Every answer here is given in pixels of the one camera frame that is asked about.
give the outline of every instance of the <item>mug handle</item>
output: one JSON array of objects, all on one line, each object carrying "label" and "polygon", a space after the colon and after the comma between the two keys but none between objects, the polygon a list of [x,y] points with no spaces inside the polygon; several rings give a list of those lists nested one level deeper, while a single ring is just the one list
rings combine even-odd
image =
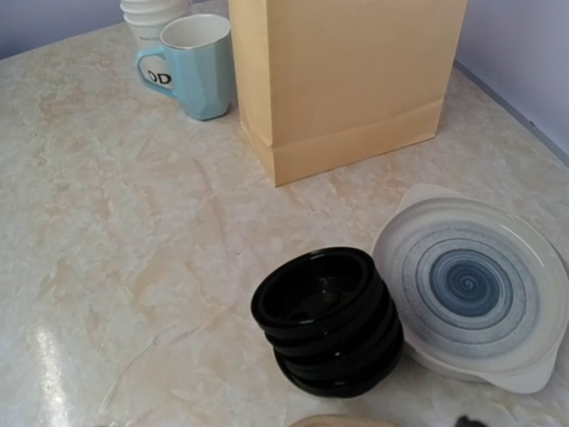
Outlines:
[{"label": "mug handle", "polygon": [[136,61],[134,62],[134,67],[136,67],[137,71],[139,72],[140,80],[142,80],[142,83],[147,88],[150,88],[153,91],[161,93],[162,95],[166,95],[169,96],[170,98],[175,99],[176,95],[174,95],[174,91],[172,89],[168,89],[167,87],[163,87],[155,83],[150,83],[146,78],[144,78],[144,73],[142,73],[142,69],[140,69],[140,62],[148,56],[159,56],[163,60],[166,60],[166,57],[164,55],[164,47],[162,45],[150,47],[148,49],[139,51],[136,54]]}]

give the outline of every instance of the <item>blue swirl pattern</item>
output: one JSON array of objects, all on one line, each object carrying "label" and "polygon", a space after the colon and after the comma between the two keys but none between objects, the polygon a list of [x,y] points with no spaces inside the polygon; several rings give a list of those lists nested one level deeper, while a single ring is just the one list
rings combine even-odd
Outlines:
[{"label": "blue swirl pattern", "polygon": [[389,288],[405,323],[423,340],[464,358],[518,347],[540,302],[516,245],[474,222],[434,223],[405,237]]}]

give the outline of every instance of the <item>white plate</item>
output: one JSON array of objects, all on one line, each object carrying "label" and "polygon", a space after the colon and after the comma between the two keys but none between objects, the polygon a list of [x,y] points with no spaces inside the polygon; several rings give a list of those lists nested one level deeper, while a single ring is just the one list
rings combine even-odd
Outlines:
[{"label": "white plate", "polygon": [[421,184],[381,231],[373,259],[417,361],[518,393],[547,383],[569,320],[569,281],[527,222]]}]

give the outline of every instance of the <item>black object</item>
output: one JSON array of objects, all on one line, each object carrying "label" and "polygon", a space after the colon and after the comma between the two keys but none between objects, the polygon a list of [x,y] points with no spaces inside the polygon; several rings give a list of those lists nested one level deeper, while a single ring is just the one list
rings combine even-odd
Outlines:
[{"label": "black object", "polygon": [[367,393],[393,372],[403,355],[403,341],[403,332],[401,332],[397,342],[390,349],[390,353],[385,355],[384,359],[378,360],[376,365],[342,381],[318,382],[302,380],[286,368],[282,356],[275,353],[275,359],[283,374],[299,389],[323,398],[350,399]]},{"label": "black object", "polygon": [[455,427],[487,427],[486,424],[480,423],[479,421],[471,421],[467,416],[462,416],[459,421],[456,422]]},{"label": "black object", "polygon": [[372,258],[358,249],[311,252],[260,284],[252,298],[252,314],[275,338],[313,338],[344,325],[363,309],[373,293],[370,282],[378,278]]},{"label": "black object", "polygon": [[288,262],[260,284],[251,310],[283,373],[317,396],[358,396],[401,358],[397,309],[372,258],[358,249]]},{"label": "black object", "polygon": [[[345,325],[333,329],[332,331],[325,331],[323,334],[315,336],[314,338],[278,340],[266,334],[267,340],[278,353],[292,358],[306,358],[322,355],[323,353],[336,352],[339,346],[349,342],[358,331],[370,322],[374,313],[378,310],[387,313],[390,309],[391,300],[383,297],[383,290],[386,289],[385,285],[381,282],[380,286],[370,286],[370,288],[374,289],[372,296],[363,309],[361,309],[356,316],[349,319]],[[385,327],[387,327],[389,319],[383,319],[382,321],[386,324]]]}]

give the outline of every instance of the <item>plate handle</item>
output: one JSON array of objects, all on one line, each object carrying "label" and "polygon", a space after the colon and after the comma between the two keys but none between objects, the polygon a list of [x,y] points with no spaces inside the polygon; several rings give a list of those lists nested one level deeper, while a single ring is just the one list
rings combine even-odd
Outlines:
[{"label": "plate handle", "polygon": [[532,394],[540,391],[548,383],[553,374],[557,351],[547,356],[531,371],[514,374],[480,374],[490,384],[518,394]]}]

